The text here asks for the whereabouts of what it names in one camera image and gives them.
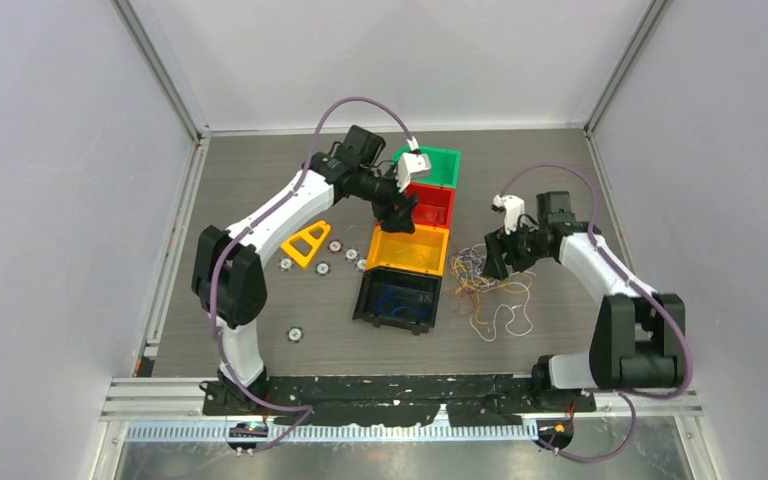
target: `orange component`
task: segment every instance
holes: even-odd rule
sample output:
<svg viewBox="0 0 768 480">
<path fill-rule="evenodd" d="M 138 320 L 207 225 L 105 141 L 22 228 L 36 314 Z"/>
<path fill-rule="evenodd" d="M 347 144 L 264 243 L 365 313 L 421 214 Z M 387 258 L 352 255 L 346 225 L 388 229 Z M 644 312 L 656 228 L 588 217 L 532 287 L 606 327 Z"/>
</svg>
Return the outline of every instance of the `orange component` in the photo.
<svg viewBox="0 0 768 480">
<path fill-rule="evenodd" d="M 325 239 L 329 233 L 331 233 L 331 225 L 325 223 L 325 220 L 320 220 L 290 235 L 290 238 L 281 244 L 281 250 L 284 250 L 284 253 L 289 255 L 299 266 L 307 268 L 313 262 L 316 252 L 325 245 Z M 310 250 L 307 253 L 300 252 L 296 247 L 297 243 L 307 244 Z"/>
<path fill-rule="evenodd" d="M 366 270 L 389 267 L 425 275 L 442 276 L 446 269 L 449 230 L 417 225 L 416 232 L 386 233 L 375 227 Z"/>
</svg>

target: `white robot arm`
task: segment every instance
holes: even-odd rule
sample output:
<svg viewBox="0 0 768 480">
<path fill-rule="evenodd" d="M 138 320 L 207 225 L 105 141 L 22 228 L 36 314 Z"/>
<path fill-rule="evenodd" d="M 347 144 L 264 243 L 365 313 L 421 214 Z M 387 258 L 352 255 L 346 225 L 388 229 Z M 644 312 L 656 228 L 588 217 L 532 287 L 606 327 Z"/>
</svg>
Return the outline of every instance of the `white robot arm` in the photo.
<svg viewBox="0 0 768 480">
<path fill-rule="evenodd" d="M 243 245 L 236 245 L 228 255 L 217 286 L 215 327 L 220 331 L 225 356 L 219 370 L 229 385 L 233 384 L 229 368 L 245 387 L 265 380 L 257 345 L 257 314 L 267 297 L 263 265 L 290 235 L 347 196 L 370 201 L 373 214 L 385 231 L 414 231 L 411 214 L 418 201 L 403 192 L 412 178 L 431 173 L 431 163 L 414 144 L 413 150 L 402 154 L 382 174 L 372 167 L 372 162 L 384 145 L 378 135 L 353 126 L 335 152 L 314 155 L 309 171 L 296 173 L 286 187 L 252 215 L 225 230 L 210 226 L 201 233 L 192 289 L 202 308 L 209 311 L 210 280 L 219 252 L 249 229 Z M 302 175 L 303 181 L 298 185 Z"/>
<path fill-rule="evenodd" d="M 532 368 L 537 385 L 547 390 L 608 390 L 669 388 L 682 383 L 686 365 L 680 340 L 642 296 L 657 301 L 682 333 L 684 303 L 677 295 L 658 293 L 637 280 L 610 251 L 598 229 L 588 232 L 589 224 L 576 220 L 568 192 L 537 195 L 539 221 L 526 215 L 525 202 L 513 195 L 496 196 L 491 208 L 504 213 L 505 221 L 504 227 L 484 237 L 486 277 L 502 280 L 508 276 L 508 267 L 521 272 L 539 259 L 554 258 L 600 304 L 590 349 L 541 357 Z M 636 339 L 637 325 L 649 332 L 648 340 Z"/>
</svg>

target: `yellow bin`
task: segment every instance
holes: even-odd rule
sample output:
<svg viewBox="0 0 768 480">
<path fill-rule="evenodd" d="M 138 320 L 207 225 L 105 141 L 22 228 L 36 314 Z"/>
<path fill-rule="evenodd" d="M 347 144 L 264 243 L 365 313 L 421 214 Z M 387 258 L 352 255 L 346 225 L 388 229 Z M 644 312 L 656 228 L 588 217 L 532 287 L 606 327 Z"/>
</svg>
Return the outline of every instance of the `yellow bin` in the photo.
<svg viewBox="0 0 768 480">
<path fill-rule="evenodd" d="M 375 227 L 366 259 L 366 270 L 389 267 L 425 275 L 442 276 L 446 269 L 449 230 L 417 225 L 416 232 L 386 233 Z"/>
</svg>

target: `black plastic bin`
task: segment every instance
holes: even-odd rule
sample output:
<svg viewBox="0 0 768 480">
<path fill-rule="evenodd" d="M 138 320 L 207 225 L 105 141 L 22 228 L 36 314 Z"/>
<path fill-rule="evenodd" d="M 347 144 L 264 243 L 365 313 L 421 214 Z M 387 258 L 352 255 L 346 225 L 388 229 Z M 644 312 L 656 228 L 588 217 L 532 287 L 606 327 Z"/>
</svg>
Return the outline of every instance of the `black plastic bin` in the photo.
<svg viewBox="0 0 768 480">
<path fill-rule="evenodd" d="M 363 273 L 352 319 L 375 327 L 428 333 L 437 320 L 437 303 L 443 278 L 435 275 L 376 267 Z"/>
</svg>

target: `green plastic bin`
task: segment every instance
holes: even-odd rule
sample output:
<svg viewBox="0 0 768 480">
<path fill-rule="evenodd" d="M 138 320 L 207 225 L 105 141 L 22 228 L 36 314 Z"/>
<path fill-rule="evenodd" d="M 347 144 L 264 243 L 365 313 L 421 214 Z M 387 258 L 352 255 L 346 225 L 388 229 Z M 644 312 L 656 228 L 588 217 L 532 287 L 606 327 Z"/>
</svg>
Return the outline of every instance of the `green plastic bin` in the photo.
<svg viewBox="0 0 768 480">
<path fill-rule="evenodd" d="M 455 188 L 458 186 L 458 170 L 461 168 L 461 152 L 455 150 L 446 150 L 443 148 L 420 146 L 420 151 L 428 155 L 431 160 L 431 175 L 425 178 L 419 178 L 416 183 L 426 185 L 438 185 L 441 187 Z M 401 150 L 393 155 L 393 163 L 399 161 L 403 153 L 410 150 L 405 145 Z"/>
</svg>

